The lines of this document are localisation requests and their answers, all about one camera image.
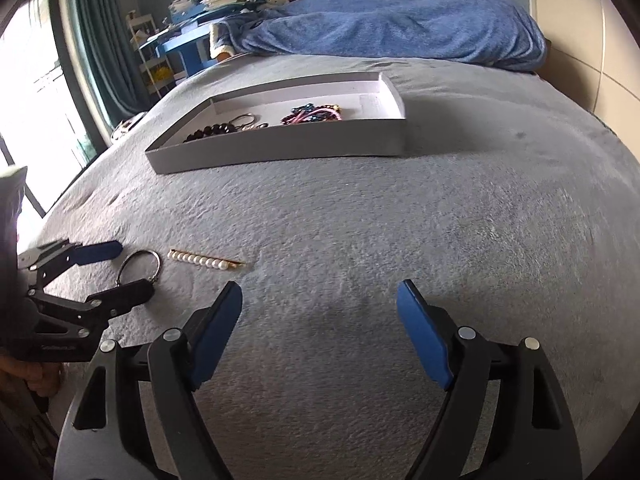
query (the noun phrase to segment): window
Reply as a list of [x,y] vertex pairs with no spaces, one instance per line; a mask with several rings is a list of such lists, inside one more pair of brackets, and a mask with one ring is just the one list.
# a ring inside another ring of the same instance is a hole
[[0,148],[27,166],[18,252],[42,217],[106,146],[82,99],[64,42],[58,0],[28,0],[0,37]]

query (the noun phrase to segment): bed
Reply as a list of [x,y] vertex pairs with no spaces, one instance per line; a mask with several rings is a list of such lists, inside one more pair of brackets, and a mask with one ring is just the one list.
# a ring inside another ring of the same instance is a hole
[[210,24],[220,54],[418,57],[532,72],[538,24],[513,0],[296,0]]
[[[385,73],[402,95],[407,157],[164,176],[145,158],[206,96],[358,70]],[[612,131],[535,75],[425,59],[240,56],[170,92],[73,184],[37,241],[117,238],[126,254],[181,248],[250,263],[231,273],[165,260],[152,301],[104,334],[148,342],[210,305],[226,280],[242,286],[239,324],[196,394],[236,479],[404,477],[443,399],[396,315],[405,278],[487,338],[542,342],[586,475],[640,399],[639,170]],[[113,286],[120,262],[76,267],[50,290],[83,300]],[[69,365],[52,400],[57,428],[81,371]],[[159,465],[171,470],[143,394]],[[478,444],[467,469],[481,455]]]

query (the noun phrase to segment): key ring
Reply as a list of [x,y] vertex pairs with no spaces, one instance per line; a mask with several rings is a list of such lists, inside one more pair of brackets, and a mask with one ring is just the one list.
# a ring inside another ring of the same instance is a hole
[[154,283],[154,282],[156,282],[158,280],[158,274],[160,274],[160,268],[162,267],[162,261],[160,260],[160,255],[158,253],[156,253],[155,251],[152,251],[151,249],[140,249],[140,250],[137,250],[137,251],[131,253],[129,256],[127,256],[124,259],[122,265],[120,266],[120,270],[118,271],[118,275],[116,277],[116,285],[117,286],[121,286],[122,285],[122,282],[120,281],[120,278],[122,276],[122,271],[127,266],[129,261],[134,256],[139,256],[140,254],[151,254],[152,256],[154,256],[156,258],[156,262],[158,263],[158,268],[156,269],[156,272],[154,273],[154,275],[151,276],[150,278],[147,278],[147,279],[151,283]]
[[269,127],[269,123],[253,124],[252,126],[249,126],[249,127],[245,128],[244,131],[246,131],[246,130],[261,130],[262,128],[268,128],[268,127]]
[[[236,124],[236,121],[238,119],[242,119],[244,117],[247,117],[251,120],[248,123]],[[238,117],[234,117],[233,119],[228,121],[228,123],[234,126],[237,130],[244,130],[245,128],[251,126],[252,124],[255,124],[257,120],[258,119],[254,114],[241,114],[241,115],[238,115]]]

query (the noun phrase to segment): blue blanket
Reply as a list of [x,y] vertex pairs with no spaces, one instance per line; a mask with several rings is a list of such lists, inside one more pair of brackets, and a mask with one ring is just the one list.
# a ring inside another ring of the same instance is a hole
[[297,0],[230,16],[211,53],[421,57],[530,71],[546,56],[542,32],[511,0]]

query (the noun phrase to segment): pearl hair clip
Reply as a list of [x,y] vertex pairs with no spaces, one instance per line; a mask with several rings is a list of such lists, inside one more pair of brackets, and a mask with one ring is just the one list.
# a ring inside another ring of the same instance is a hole
[[229,260],[228,258],[216,258],[214,256],[203,256],[202,254],[188,253],[177,249],[169,250],[166,256],[178,262],[185,262],[193,265],[200,265],[208,269],[233,270],[238,266],[244,265],[244,262]]

